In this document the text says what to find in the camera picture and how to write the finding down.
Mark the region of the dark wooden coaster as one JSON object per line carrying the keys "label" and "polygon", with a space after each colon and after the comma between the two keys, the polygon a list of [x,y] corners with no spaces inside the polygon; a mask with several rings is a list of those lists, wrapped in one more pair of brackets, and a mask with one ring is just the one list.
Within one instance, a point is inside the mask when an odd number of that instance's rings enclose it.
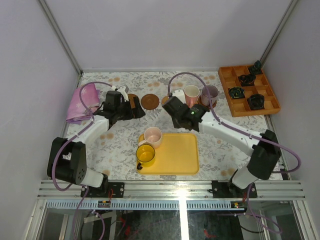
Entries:
{"label": "dark wooden coaster", "polygon": [[155,94],[146,94],[141,98],[141,105],[146,110],[154,110],[160,103],[159,98]]}

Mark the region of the woven rattan coaster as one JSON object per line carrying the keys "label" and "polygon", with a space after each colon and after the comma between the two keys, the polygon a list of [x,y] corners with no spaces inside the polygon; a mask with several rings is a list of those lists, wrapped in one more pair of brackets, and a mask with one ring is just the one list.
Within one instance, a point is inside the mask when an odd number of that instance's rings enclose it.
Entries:
{"label": "woven rattan coaster", "polygon": [[168,97],[168,96],[165,96],[165,97],[161,100],[161,104],[164,105],[168,100],[169,100],[169,97]]}

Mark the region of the purple mug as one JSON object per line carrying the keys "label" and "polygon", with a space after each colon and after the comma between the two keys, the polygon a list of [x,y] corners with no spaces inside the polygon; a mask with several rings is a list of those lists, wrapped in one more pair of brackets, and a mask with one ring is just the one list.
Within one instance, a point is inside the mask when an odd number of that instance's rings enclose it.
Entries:
{"label": "purple mug", "polygon": [[203,104],[207,105],[210,101],[215,102],[218,98],[219,90],[213,85],[207,85],[201,90],[201,101]]}

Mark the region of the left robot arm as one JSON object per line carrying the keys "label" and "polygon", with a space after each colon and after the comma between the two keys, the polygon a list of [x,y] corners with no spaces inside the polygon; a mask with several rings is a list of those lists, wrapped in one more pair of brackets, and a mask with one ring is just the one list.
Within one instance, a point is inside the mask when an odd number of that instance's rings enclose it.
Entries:
{"label": "left robot arm", "polygon": [[78,185],[91,187],[98,197],[105,197],[110,190],[108,176],[87,166],[87,149],[103,133],[107,132],[118,121],[139,119],[145,116],[139,99],[134,97],[130,101],[128,87],[111,86],[106,93],[105,101],[95,111],[83,100],[80,103],[90,114],[90,121],[74,136],[70,138],[56,137],[51,145],[47,175],[52,179],[58,191],[67,188],[58,185],[58,181],[65,181],[70,186]]}

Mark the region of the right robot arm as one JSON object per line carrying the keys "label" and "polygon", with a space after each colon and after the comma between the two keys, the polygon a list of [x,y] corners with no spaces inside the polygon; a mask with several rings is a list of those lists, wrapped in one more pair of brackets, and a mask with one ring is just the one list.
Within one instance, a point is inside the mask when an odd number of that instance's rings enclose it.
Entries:
{"label": "right robot arm", "polygon": [[281,156],[280,148],[270,143],[278,142],[273,131],[251,131],[214,115],[201,104],[190,108],[174,95],[162,107],[171,116],[176,129],[184,128],[212,135],[232,144],[250,157],[249,162],[236,170],[229,181],[227,189],[231,196],[240,197],[251,183],[258,179],[269,179]]}

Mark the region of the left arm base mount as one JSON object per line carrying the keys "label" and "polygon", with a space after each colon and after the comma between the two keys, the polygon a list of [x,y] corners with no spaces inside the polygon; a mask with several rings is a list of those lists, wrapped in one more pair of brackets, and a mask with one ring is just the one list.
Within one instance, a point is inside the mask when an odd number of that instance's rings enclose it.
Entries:
{"label": "left arm base mount", "polygon": [[124,182],[108,182],[101,187],[89,187],[86,198],[123,198],[124,192]]}

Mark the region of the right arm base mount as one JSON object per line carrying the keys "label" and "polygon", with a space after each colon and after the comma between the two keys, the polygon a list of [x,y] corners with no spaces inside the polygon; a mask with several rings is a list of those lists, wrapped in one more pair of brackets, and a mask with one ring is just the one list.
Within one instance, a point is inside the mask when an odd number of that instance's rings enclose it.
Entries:
{"label": "right arm base mount", "polygon": [[246,188],[241,189],[236,187],[231,181],[211,181],[211,188],[207,191],[212,194],[213,198],[216,199],[237,199],[243,198],[248,195],[250,198],[257,198],[258,194],[255,189],[256,186],[253,183],[252,185],[248,185]]}

